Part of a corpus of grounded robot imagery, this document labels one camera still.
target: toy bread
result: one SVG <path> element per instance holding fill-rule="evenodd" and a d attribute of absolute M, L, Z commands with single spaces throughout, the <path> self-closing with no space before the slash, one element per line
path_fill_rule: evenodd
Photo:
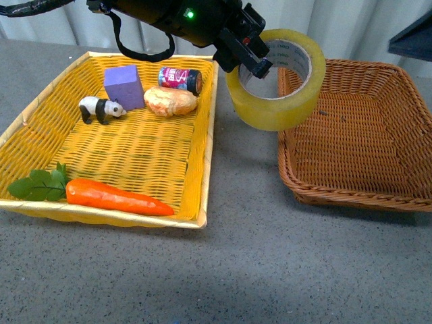
<path fill-rule="evenodd" d="M 144 93 L 146 106 L 156 115 L 170 117 L 185 115 L 194 110 L 198 99 L 187 90 L 154 86 Z"/>

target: purple block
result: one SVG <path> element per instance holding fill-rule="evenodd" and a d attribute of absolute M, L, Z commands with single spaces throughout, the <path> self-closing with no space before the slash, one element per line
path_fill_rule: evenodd
<path fill-rule="evenodd" d="M 125 110 L 144 108 L 144 89 L 136 65 L 106 69 L 103 85 L 109 100 L 117 99 Z"/>

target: wicker basket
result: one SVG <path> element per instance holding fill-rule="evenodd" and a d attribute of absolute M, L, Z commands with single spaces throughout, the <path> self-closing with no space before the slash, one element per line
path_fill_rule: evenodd
<path fill-rule="evenodd" d="M 279 95 L 300 86 L 279 70 Z M 408 74 L 327 60 L 317 108 L 278 134 L 279 172 L 302 203 L 432 211 L 432 118 Z"/>
<path fill-rule="evenodd" d="M 200 70 L 203 88 L 197 109 L 179 117 L 157 117 L 134 109 L 103 126 L 81 120 L 85 96 L 107 98 L 107 68 L 135 64 L 144 89 L 157 85 L 164 66 Z M 217 63 L 211 57 L 173 57 L 159 63 L 123 55 L 87 53 L 58 76 L 0 137 L 0 208 L 33 217 L 91 224 L 202 228 L 207 223 Z M 65 163 L 69 178 L 90 178 L 170 205 L 172 217 L 146 217 L 60 202 L 14 199 L 7 186 L 32 169 Z"/>

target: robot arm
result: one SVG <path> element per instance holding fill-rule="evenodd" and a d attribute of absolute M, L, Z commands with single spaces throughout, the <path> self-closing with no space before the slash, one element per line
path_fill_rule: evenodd
<path fill-rule="evenodd" d="M 0 15 L 33 16 L 65 5 L 73 0 L 36 0 L 17 6 L 0 6 Z M 114 33 L 120 51 L 133 59 L 161 61 L 173 55 L 172 35 L 197 47 L 214 45 L 213 59 L 225 72 L 241 63 L 257 78 L 264 78 L 271 62 L 265 56 L 269 49 L 260 38 L 265 20 L 248 3 L 241 0 L 88 0 L 88 8 L 106 14 L 113 20 Z M 158 55 L 136 53 L 122 45 L 119 39 L 120 11 L 146 22 L 166 33 L 169 49 Z"/>

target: toy carrot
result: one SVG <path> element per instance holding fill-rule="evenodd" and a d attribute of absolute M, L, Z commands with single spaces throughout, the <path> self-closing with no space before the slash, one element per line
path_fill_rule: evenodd
<path fill-rule="evenodd" d="M 157 199 L 88 179 L 69 181 L 66 185 L 66 199 L 69 204 L 141 215 L 169 216 L 174 214 L 170 206 Z"/>
<path fill-rule="evenodd" d="M 163 202 L 144 194 L 127 192 L 89 179 L 68 180 L 66 166 L 57 164 L 51 173 L 33 170 L 30 177 L 16 180 L 7 187 L 9 193 L 31 201 L 56 201 L 99 209 L 125 211 L 139 215 L 170 216 L 174 210 Z"/>

